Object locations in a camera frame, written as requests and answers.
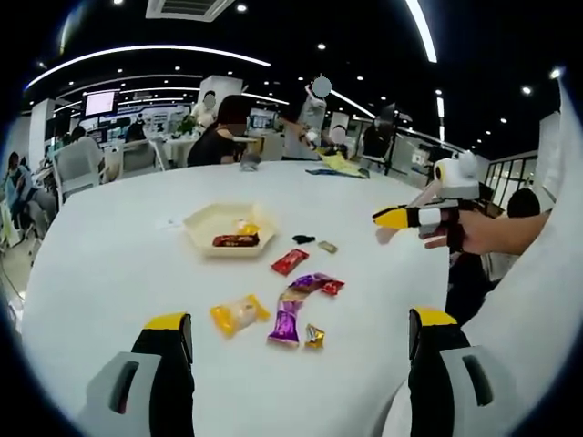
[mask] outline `air vent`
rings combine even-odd
[[[235,0],[149,0],[146,18],[194,20],[210,23]]]

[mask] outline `purple candy wrapper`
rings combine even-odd
[[[295,328],[295,319],[301,306],[302,302],[299,300],[280,300],[275,329],[267,337],[268,340],[287,343],[295,347],[299,345],[300,338]]]

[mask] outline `desk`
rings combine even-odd
[[[424,249],[413,230],[379,246],[372,214],[419,190],[375,174],[304,171],[319,166],[183,168],[72,197],[38,253],[23,318],[26,354],[61,411],[79,412],[91,378],[131,349],[150,318],[184,310],[192,315],[198,437],[367,435],[408,375],[409,309],[445,306],[448,249]],[[177,223],[218,201],[259,202],[281,234],[255,260],[202,259]],[[339,251],[302,246],[310,259],[285,279],[270,264],[301,233]],[[346,281],[336,298],[315,293],[300,310],[301,339],[313,323],[326,331],[325,350],[267,345],[280,293],[315,271]],[[271,319],[225,340],[209,309],[249,293]]]

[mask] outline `red candy wrapper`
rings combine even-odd
[[[322,285],[322,291],[330,296],[336,296],[343,286],[344,283],[341,280],[332,279]]]
[[[309,257],[310,254],[304,252],[303,250],[290,250],[290,252],[283,258],[278,259],[273,264],[271,264],[271,268],[283,276],[288,276],[296,267],[298,267],[302,261],[308,259]]]

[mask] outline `sleeve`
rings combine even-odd
[[[18,200],[18,196],[16,195],[15,186],[12,183],[12,179],[8,177],[5,183],[5,191],[6,191],[6,203],[8,204],[8,208],[12,208],[15,202]]]

